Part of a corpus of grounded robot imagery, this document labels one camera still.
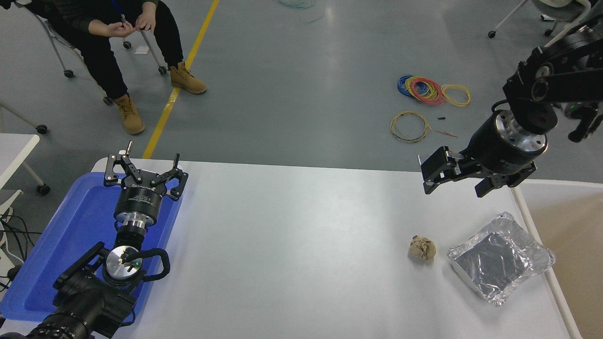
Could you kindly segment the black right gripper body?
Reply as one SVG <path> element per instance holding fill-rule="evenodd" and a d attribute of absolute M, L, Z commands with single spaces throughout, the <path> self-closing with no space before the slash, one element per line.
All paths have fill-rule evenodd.
<path fill-rule="evenodd" d="M 459 170 L 463 174 L 529 176 L 537 169 L 537 135 L 521 127 L 511 110 L 496 110 L 461 155 Z"/>

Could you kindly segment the seated person's right hand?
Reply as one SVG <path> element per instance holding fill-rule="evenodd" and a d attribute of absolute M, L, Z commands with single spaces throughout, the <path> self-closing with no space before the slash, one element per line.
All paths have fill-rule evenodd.
<path fill-rule="evenodd" d="M 104 34 L 107 37 L 127 37 L 137 31 L 138 28 L 136 26 L 132 26 L 126 21 L 107 25 L 106 29 L 104 30 Z"/>

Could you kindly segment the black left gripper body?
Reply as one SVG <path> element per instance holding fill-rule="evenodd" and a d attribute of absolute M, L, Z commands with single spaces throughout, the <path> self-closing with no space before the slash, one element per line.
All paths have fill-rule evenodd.
<path fill-rule="evenodd" d="M 156 223 L 159 218 L 160 205 L 166 195 L 166 181 L 158 178 L 135 183 L 132 177 L 119 180 L 121 192 L 114 210 L 114 218 L 125 223 L 133 217 L 145 223 Z"/>

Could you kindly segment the seated person's left hand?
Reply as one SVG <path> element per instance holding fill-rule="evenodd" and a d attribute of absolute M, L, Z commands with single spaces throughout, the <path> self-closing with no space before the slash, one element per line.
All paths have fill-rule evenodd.
<path fill-rule="evenodd" d="M 155 12 L 143 12 L 136 19 L 135 29 L 138 31 L 155 32 L 156 18 Z"/>

